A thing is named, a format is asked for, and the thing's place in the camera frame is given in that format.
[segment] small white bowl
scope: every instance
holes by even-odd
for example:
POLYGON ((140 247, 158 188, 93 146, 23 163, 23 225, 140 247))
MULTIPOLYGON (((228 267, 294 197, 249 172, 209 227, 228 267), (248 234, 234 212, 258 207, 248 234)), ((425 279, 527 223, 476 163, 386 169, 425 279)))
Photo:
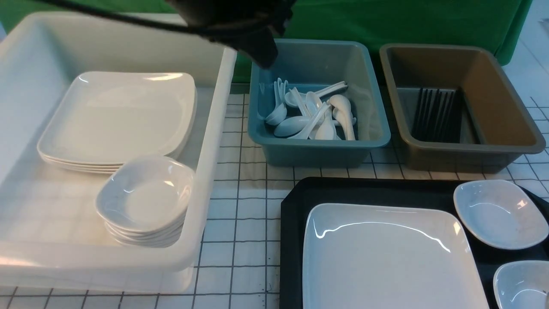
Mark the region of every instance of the small white bowl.
POLYGON ((96 198, 97 213, 119 231, 153 234, 187 211, 194 171, 171 158, 147 156, 124 164, 96 198))
POLYGON ((453 202, 467 229, 492 247, 525 249, 549 234, 549 225, 534 202, 509 181, 464 183, 454 191, 453 202))
POLYGON ((494 274, 494 295, 500 309, 544 309, 548 292, 549 262, 512 262, 494 274))

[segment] square white plate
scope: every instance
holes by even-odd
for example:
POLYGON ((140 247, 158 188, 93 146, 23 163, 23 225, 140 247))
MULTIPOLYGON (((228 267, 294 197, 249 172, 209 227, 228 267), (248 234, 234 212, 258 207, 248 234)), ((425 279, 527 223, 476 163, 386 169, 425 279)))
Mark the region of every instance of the square white plate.
POLYGON ((77 164, 164 156, 186 142, 196 99, 194 80, 186 73, 83 73, 37 149, 44 157, 77 164))
POLYGON ((430 209, 321 204, 307 219, 303 308, 489 308, 459 221, 430 209))

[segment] white square dish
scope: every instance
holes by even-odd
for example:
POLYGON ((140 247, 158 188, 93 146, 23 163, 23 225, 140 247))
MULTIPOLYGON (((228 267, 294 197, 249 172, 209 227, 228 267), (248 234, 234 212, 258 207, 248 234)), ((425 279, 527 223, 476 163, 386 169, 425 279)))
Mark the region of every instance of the white square dish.
POLYGON ((489 246, 520 250, 539 244, 549 234, 534 202, 509 181, 464 183, 454 191, 453 202, 467 229, 489 246))
POLYGON ((72 82, 37 148, 77 164, 166 156, 186 142, 196 101, 186 73, 86 72, 72 82))
POLYGON ((430 209, 321 204, 307 219, 303 308, 489 308, 459 221, 430 209))

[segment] white plastic bin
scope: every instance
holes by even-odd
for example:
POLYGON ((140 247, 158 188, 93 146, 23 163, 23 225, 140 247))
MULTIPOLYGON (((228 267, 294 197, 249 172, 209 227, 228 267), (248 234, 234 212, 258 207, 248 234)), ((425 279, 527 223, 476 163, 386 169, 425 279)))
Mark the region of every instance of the white plastic bin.
MULTIPOLYGON (((140 14, 181 23, 176 14, 140 14)), ((0 44, 0 285, 179 293, 208 212, 236 52, 197 36, 74 13, 36 13, 0 44), (196 171, 182 236, 164 249, 108 237, 93 200, 106 176, 43 163, 36 142, 86 71, 186 72, 197 114, 180 162, 196 171)))

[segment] white plastic spoon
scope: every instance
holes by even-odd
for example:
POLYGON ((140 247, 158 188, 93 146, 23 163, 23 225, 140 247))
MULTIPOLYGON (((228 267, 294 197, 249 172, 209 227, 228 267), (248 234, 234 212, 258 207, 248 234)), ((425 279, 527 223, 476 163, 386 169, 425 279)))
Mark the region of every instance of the white plastic spoon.
POLYGON ((329 106, 326 112, 324 113, 324 121, 318 128, 318 131, 315 134, 315 140, 335 140, 337 133, 335 131, 335 125, 332 122, 332 107, 329 106))
POLYGON ((284 98, 284 95, 286 94, 286 87, 288 87, 288 81, 285 80, 282 82, 282 79, 278 78, 278 92, 280 93, 280 101, 282 104, 286 104, 286 99, 284 98))
POLYGON ((315 127, 315 125, 320 121, 320 118, 324 115, 324 112, 328 110, 328 105, 326 103, 322 104, 322 107, 317 110, 315 115, 311 118, 311 121, 307 123, 307 125, 301 130, 301 132, 297 133, 294 136, 290 136, 289 139, 301 139, 306 140, 309 137, 309 134, 311 134, 312 129, 315 127))
MULTIPOLYGON (((315 94, 319 98, 322 98, 324 96, 330 95, 330 94, 332 94, 336 91, 339 91, 339 90, 342 90, 342 89, 345 89, 345 88, 347 88, 347 84, 345 83, 345 81, 341 81, 341 82, 339 82, 337 84, 334 84, 332 86, 328 86, 324 89, 318 90, 318 91, 315 92, 315 94)), ((299 92, 299 95, 301 96, 302 100, 305 100, 305 97, 307 96, 306 93, 301 93, 301 92, 299 92)), ((293 107, 293 108, 298 107, 298 103, 292 95, 289 95, 288 93, 286 93, 284 95, 284 100, 286 101, 286 105, 288 105, 289 107, 293 107)))
POLYGON ((316 113, 321 105, 322 100, 318 97, 316 93, 312 91, 307 92, 307 94, 305 95, 305 107, 309 110, 309 113, 316 113))
POLYGON ((291 94, 291 96, 295 99, 295 102, 297 102, 297 105, 298 105, 299 111, 301 112, 301 115, 305 116, 305 117, 308 117, 308 118, 311 118, 312 114, 307 109, 307 107, 305 106, 305 102, 303 102, 303 100, 299 96, 298 89, 294 87, 293 89, 290 90, 289 94, 291 94))
MULTIPOLYGON (((287 137, 290 135, 294 135, 303 130, 307 123, 309 123, 310 119, 311 118, 306 116, 295 116, 286 118, 275 128, 274 135, 276 137, 287 137)), ((337 120, 332 120, 332 123, 334 124, 334 126, 341 126, 341 124, 337 120)))
POLYGON ((335 95, 328 100, 328 103, 338 110, 333 116, 341 123, 345 139, 348 141, 356 140, 355 131, 352 128, 351 102, 349 102, 349 99, 342 95, 335 95))
POLYGON ((286 119, 288 110, 285 104, 281 104, 277 82, 274 82, 274 106, 274 110, 265 118, 265 122, 270 125, 279 125, 286 119))

